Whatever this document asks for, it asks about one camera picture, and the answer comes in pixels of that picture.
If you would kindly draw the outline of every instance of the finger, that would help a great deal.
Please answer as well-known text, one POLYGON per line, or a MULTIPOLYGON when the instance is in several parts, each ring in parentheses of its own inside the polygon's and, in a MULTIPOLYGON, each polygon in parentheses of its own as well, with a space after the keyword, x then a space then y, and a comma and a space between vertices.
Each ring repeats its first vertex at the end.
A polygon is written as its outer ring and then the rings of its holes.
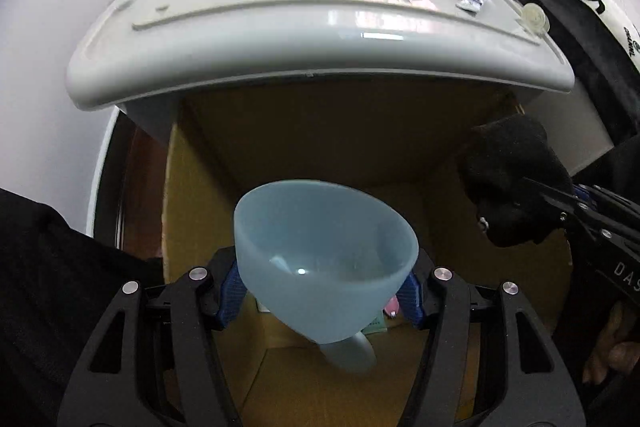
POLYGON ((609 353, 609 365, 616 371, 631 374, 640 360, 640 344, 623 342, 614 346, 609 353))
POLYGON ((591 367, 588 367, 588 363, 584 365, 584 369, 582 370, 582 383, 591 383, 591 367))
POLYGON ((629 302, 625 302, 622 305, 622 319, 620 320, 620 325, 613 334, 616 343, 620 343, 626 340, 628 334, 636 325, 637 319, 638 312, 636 311, 636 307, 629 302))
POLYGON ((623 315, 624 308, 622 302, 618 301, 613 305, 613 308, 611 308, 611 311, 609 312, 609 322, 607 322, 604 330, 613 335, 613 333, 620 329, 623 315))
POLYGON ((591 363, 591 382, 594 385, 600 385, 604 382, 604 379, 607 378, 607 373, 609 373, 609 364, 598 356, 593 357, 593 362, 591 363))

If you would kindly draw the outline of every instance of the black cloth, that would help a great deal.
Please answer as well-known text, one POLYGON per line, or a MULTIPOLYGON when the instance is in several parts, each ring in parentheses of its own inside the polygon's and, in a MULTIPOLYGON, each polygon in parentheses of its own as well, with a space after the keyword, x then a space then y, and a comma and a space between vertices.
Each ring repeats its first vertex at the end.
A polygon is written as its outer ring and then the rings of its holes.
POLYGON ((574 176, 576 183, 598 185, 640 204, 640 135, 614 147, 574 176))
POLYGON ((549 35, 574 68, 614 144, 640 131, 640 73, 609 29, 579 0, 518 0, 545 9, 549 35))
POLYGON ((127 280, 162 284, 161 264, 104 247, 70 229, 49 206, 0 188, 4 425, 55 425, 76 360, 127 280))
POLYGON ((514 203, 522 178, 568 194, 573 191, 569 174, 546 142, 542 124, 520 114, 475 127, 458 158, 458 172, 479 217, 489 223, 487 238, 498 247, 540 243, 558 227, 514 203))

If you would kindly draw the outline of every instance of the light blue bowl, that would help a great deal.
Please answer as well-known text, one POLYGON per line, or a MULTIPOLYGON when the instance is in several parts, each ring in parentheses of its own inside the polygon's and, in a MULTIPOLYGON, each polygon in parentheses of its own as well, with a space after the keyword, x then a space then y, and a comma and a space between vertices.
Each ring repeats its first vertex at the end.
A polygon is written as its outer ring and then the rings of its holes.
POLYGON ((418 240, 390 206, 326 182, 254 188, 234 213, 247 289, 287 326, 319 344, 367 326, 414 266, 418 240))

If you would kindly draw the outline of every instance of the black gripper frame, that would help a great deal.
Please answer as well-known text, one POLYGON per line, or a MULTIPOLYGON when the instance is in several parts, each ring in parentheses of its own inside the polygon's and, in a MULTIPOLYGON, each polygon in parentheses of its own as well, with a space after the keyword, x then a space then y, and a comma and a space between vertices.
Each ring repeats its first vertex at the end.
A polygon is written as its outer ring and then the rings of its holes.
MULTIPOLYGON (((412 276, 421 320, 414 325, 432 334, 398 426, 583 427, 575 388, 522 292, 446 273, 449 279, 438 279, 420 252, 412 276), (472 321, 482 323, 478 395, 474 415, 456 423, 472 321)), ((220 250, 205 275, 191 270, 147 290, 127 283, 78 360, 58 427, 241 427, 209 331, 237 315, 244 293, 229 280, 239 281, 233 248, 220 250), (165 396, 168 368, 175 368, 182 412, 165 396)), ((407 301, 399 300, 404 312, 407 301)))
MULTIPOLYGON (((571 284, 553 340, 591 425, 602 397, 613 388, 624 389, 620 396, 638 389, 633 382, 640 364, 623 384, 612 377, 601 386, 583 385, 582 373, 615 302, 628 299, 640 307, 640 206, 598 186, 577 185, 574 194, 567 194, 527 178, 515 192, 532 216, 564 229, 571 246, 571 284)), ((612 425, 617 409, 607 413, 612 425)))

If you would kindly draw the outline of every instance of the cardboard box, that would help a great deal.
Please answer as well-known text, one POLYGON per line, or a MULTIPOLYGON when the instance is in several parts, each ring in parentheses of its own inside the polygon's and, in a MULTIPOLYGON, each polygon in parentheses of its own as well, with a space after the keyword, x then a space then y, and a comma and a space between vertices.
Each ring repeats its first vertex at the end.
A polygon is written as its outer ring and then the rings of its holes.
MULTIPOLYGON (((493 247, 478 230, 454 164, 470 127, 516 110, 504 86, 451 79, 346 76, 194 92, 184 100, 169 148, 165 277, 171 282, 233 244, 233 210, 246 191, 314 178, 359 188, 394 207, 434 261, 467 282, 516 281, 552 328, 570 277, 564 237, 493 247)), ((395 426, 428 332, 402 320, 388 325, 369 336, 377 366, 348 375, 276 317, 258 313, 247 295, 238 319, 214 334, 244 426, 395 426)), ((472 327, 459 418, 473 407, 478 352, 472 327)))

